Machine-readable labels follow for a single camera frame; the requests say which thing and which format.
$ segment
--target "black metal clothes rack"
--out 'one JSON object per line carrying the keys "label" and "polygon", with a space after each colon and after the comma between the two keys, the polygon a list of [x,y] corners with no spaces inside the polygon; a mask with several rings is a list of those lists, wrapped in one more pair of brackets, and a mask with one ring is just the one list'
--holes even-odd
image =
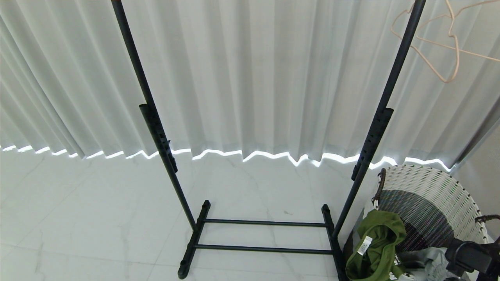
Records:
{"label": "black metal clothes rack", "polygon": [[[399,50],[397,51],[394,64],[390,71],[387,83],[383,90],[380,102],[376,109],[375,115],[371,122],[368,134],[364,141],[363,147],[359,159],[354,166],[351,179],[354,181],[343,206],[342,212],[338,218],[336,226],[332,221],[332,216],[330,215],[329,207],[324,204],[321,207],[321,212],[323,214],[323,223],[307,223],[307,222],[287,222],[287,221],[262,221],[262,220],[236,220],[236,219],[213,219],[208,218],[208,213],[210,210],[210,202],[205,200],[201,206],[201,211],[199,213],[198,219],[195,221],[191,209],[186,201],[184,192],[181,188],[181,184],[176,176],[178,171],[176,161],[172,155],[171,148],[169,146],[169,140],[165,135],[162,122],[158,115],[158,111],[153,100],[148,82],[146,80],[146,75],[144,73],[141,61],[139,59],[139,54],[137,52],[132,33],[127,22],[127,17],[125,15],[124,8],[122,6],[121,0],[111,0],[118,25],[123,36],[126,48],[128,50],[128,55],[132,62],[135,74],[137,75],[137,80],[140,84],[142,94],[144,95],[145,104],[139,105],[140,111],[144,117],[144,120],[149,128],[149,132],[154,140],[156,148],[158,149],[159,156],[163,161],[163,165],[170,177],[173,188],[177,193],[182,209],[185,212],[187,220],[192,228],[192,235],[189,243],[186,247],[186,252],[184,257],[180,261],[179,270],[177,275],[179,279],[184,279],[188,276],[191,262],[197,249],[214,249],[214,250],[237,250],[237,251],[256,251],[256,252],[277,252],[277,253],[297,253],[297,254],[317,254],[317,255],[333,255],[335,261],[335,267],[338,274],[338,279],[340,281],[348,281],[346,276],[346,261],[343,256],[341,247],[339,245],[339,233],[344,225],[346,217],[353,205],[354,199],[358,190],[363,182],[363,179],[368,171],[370,162],[372,161],[375,151],[384,135],[384,132],[389,124],[389,120],[394,112],[393,109],[388,108],[388,102],[391,94],[398,80],[398,76],[403,67],[403,63],[408,54],[410,44],[415,35],[417,25],[419,23],[422,11],[426,0],[416,0],[413,6],[413,10],[410,14],[408,23],[406,25],[406,30],[404,31]],[[328,234],[328,239],[330,243],[330,250],[323,249],[301,249],[301,248],[277,248],[277,247],[249,247],[249,246],[229,246],[229,245],[208,245],[200,244],[199,240],[203,232],[203,227],[205,224],[247,224],[247,225],[264,225],[264,226],[294,226],[294,227],[316,227],[325,228]]]}

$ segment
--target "light under curtain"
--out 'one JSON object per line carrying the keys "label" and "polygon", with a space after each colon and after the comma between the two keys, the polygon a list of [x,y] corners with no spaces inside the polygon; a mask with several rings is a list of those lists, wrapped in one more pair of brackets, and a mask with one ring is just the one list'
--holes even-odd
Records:
{"label": "light under curtain", "polygon": [[[289,152],[321,160],[359,153],[411,1],[123,0],[161,121],[175,150]],[[454,9],[477,1],[454,1]],[[1,146],[85,157],[155,151],[144,103],[109,1],[1,2]],[[447,12],[426,4],[421,22]],[[455,21],[462,49],[500,58],[500,3]],[[402,34],[408,16],[396,22]],[[419,35],[452,45],[450,20]],[[454,51],[413,44],[441,73]],[[442,83],[410,49],[389,107],[383,156],[451,167],[500,109],[500,63],[462,55]]]}

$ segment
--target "beige wall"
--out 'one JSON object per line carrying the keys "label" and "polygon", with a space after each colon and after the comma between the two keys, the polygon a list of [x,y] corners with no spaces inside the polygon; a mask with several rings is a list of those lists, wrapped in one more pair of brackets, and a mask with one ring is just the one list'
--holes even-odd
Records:
{"label": "beige wall", "polygon": [[[500,215],[500,126],[472,152],[453,176],[476,201],[483,215]],[[500,221],[486,224],[489,235],[500,235]]]}

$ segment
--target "green clothing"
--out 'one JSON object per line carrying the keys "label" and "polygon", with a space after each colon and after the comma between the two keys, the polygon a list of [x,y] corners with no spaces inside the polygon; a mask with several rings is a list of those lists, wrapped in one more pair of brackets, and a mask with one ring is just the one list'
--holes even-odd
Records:
{"label": "green clothing", "polygon": [[396,245],[406,237],[405,225],[398,214],[372,210],[359,224],[357,232],[361,241],[347,260],[345,269],[350,280],[388,281],[405,273],[396,258]]}

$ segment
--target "curtain fold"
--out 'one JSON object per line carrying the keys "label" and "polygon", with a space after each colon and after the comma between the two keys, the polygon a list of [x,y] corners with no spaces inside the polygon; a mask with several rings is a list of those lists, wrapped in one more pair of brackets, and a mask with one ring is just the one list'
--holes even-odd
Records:
{"label": "curtain fold", "polygon": [[[289,152],[298,160],[359,153],[411,1],[122,0],[173,149]],[[475,3],[452,2],[453,9]],[[132,155],[154,144],[144,102],[109,1],[2,2],[2,147]],[[446,13],[428,1],[421,22]],[[500,3],[465,10],[453,33],[462,49],[500,58]],[[404,32],[408,16],[396,22]],[[450,20],[419,34],[451,45]],[[413,44],[440,73],[454,51]],[[451,167],[498,116],[500,63],[461,54],[442,83],[410,49],[389,101],[383,156],[441,159]]]}

